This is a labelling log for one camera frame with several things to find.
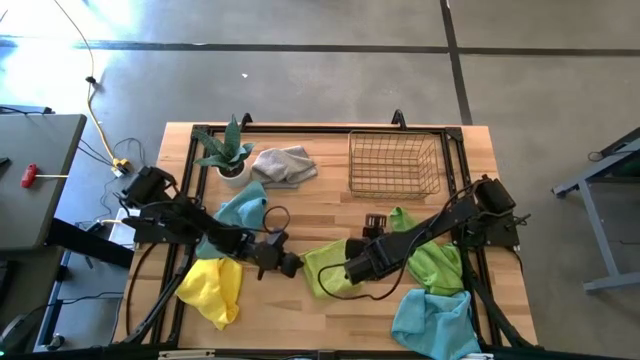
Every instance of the yellow cable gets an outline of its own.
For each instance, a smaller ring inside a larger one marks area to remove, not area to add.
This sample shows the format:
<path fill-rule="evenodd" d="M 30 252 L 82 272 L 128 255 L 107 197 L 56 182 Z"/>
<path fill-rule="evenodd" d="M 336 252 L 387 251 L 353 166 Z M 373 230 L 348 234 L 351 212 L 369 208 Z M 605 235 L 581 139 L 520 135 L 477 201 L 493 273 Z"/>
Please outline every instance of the yellow cable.
<path fill-rule="evenodd" d="M 84 34 L 82 33 L 82 31 L 80 31 L 80 28 L 78 27 L 78 25 L 76 25 L 76 23 L 73 21 L 73 19 L 71 19 L 71 16 L 69 16 L 69 14 L 67 14 L 67 12 L 64 10 L 62 5 L 60 5 L 58 0 L 53 0 L 53 1 L 56 3 L 56 5 L 58 5 L 60 10 L 62 10 L 64 15 L 67 17 L 67 19 L 69 19 L 69 21 L 71 22 L 73 27 L 76 28 L 76 30 L 78 31 L 78 34 L 80 34 L 80 37 L 82 37 L 82 41 L 84 41 L 84 44 L 87 46 L 87 50 L 89 50 L 89 56 L 91 56 L 91 77 L 93 78 L 94 77 L 93 75 L 94 75 L 94 72 L 95 72 L 95 61 L 93 59 L 93 51 L 91 51 L 91 47 L 89 46 L 89 42 L 87 42 L 87 39 L 84 37 Z M 116 157 L 113 155 L 113 152 L 111 151 L 111 148 L 109 147 L 109 143 L 107 142 L 107 138 L 104 136 L 104 132 L 102 131 L 102 127 L 98 123 L 98 120 L 96 120 L 96 115 L 93 113 L 93 109 L 91 108 L 91 100 L 93 98 L 93 96 L 91 94 L 91 88 L 92 87 L 93 87 L 93 85 L 91 83 L 89 83 L 89 90 L 87 91 L 87 107 L 89 108 L 90 118 L 91 118 L 91 120 L 93 120 L 93 124 L 96 126 L 96 129 L 98 129 L 98 133 L 100 134 L 100 140 L 102 140 L 102 144 L 104 145 L 104 148 L 107 150 L 107 154 L 109 154 L 109 157 L 111 158 L 111 161 L 113 161 L 113 163 L 115 165 L 118 162 L 118 159 L 116 159 Z"/>

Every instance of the gray cloth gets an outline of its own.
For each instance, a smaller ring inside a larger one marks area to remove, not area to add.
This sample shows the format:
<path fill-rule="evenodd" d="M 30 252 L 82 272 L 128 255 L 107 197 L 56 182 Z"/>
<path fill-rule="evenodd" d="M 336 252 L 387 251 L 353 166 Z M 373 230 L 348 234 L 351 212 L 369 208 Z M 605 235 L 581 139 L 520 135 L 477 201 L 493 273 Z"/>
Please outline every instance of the gray cloth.
<path fill-rule="evenodd" d="M 258 154 L 251 169 L 253 179 L 271 189 L 295 189 L 318 174 L 316 164 L 302 146 L 265 150 Z"/>

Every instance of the potted plant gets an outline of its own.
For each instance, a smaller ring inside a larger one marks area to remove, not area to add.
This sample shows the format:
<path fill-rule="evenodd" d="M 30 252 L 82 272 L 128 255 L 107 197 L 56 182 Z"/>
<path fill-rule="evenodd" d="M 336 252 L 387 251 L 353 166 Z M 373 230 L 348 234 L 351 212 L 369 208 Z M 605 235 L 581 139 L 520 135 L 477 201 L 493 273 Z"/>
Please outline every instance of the potted plant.
<path fill-rule="evenodd" d="M 196 160 L 195 164 L 216 167 L 218 175 L 229 187 L 242 187 L 249 182 L 251 169 L 246 160 L 254 144 L 240 145 L 240 126 L 235 115 L 231 116 L 231 122 L 224 130 L 224 143 L 200 130 L 194 130 L 193 135 L 209 152 L 208 157 Z"/>

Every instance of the green cloth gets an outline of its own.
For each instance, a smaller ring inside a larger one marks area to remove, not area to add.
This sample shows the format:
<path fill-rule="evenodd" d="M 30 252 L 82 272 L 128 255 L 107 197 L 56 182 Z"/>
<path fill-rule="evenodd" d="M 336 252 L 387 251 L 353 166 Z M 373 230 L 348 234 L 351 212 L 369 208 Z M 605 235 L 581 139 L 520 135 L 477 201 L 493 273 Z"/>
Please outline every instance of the green cloth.
<path fill-rule="evenodd" d="M 406 231 L 417 225 L 401 207 L 389 215 L 394 231 Z M 409 273 L 430 294 L 451 296 L 464 290 L 460 253 L 453 244 L 439 246 L 435 241 L 418 247 L 409 258 Z"/>
<path fill-rule="evenodd" d="M 304 274 L 315 297 L 328 296 L 318 284 L 318 272 L 327 265 L 341 264 L 347 259 L 344 254 L 346 240 L 338 240 L 319 249 L 311 250 L 302 255 Z M 322 285 L 332 294 L 338 294 L 347 289 L 355 288 L 347 280 L 344 266 L 327 269 L 322 272 Z"/>

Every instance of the gray metal frame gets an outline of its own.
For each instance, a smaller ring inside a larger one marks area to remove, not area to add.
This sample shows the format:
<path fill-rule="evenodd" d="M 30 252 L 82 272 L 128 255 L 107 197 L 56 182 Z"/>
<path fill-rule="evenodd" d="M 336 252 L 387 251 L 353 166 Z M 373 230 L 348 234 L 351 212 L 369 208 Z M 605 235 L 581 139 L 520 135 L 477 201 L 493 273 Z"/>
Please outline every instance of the gray metal frame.
<path fill-rule="evenodd" d="M 609 247 L 607 235 L 605 233 L 604 227 L 602 226 L 603 219 L 600 217 L 600 215 L 598 215 L 596 204 L 593 201 L 593 197 L 591 196 L 591 184 L 589 182 L 589 180 L 592 178 L 606 175 L 615 164 L 618 164 L 624 159 L 633 156 L 634 153 L 638 152 L 638 150 L 640 150 L 640 138 L 635 139 L 625 146 L 621 147 L 616 151 L 617 154 L 612 154 L 611 156 L 602 159 L 601 161 L 593 164 L 593 166 L 584 171 L 582 174 L 576 176 L 570 181 L 565 182 L 562 185 L 554 187 L 551 190 L 558 198 L 564 198 L 566 194 L 572 190 L 579 190 L 587 209 L 589 221 L 591 222 L 591 226 L 593 227 L 593 232 L 595 233 L 596 240 L 598 241 L 598 247 L 600 248 L 604 263 L 607 267 L 607 272 L 609 273 L 609 276 L 607 277 L 585 282 L 583 286 L 584 290 L 587 293 L 596 290 L 640 284 L 640 272 L 621 274 L 618 270 L 615 259 L 613 258 L 613 254 L 611 253 L 611 248 Z"/>

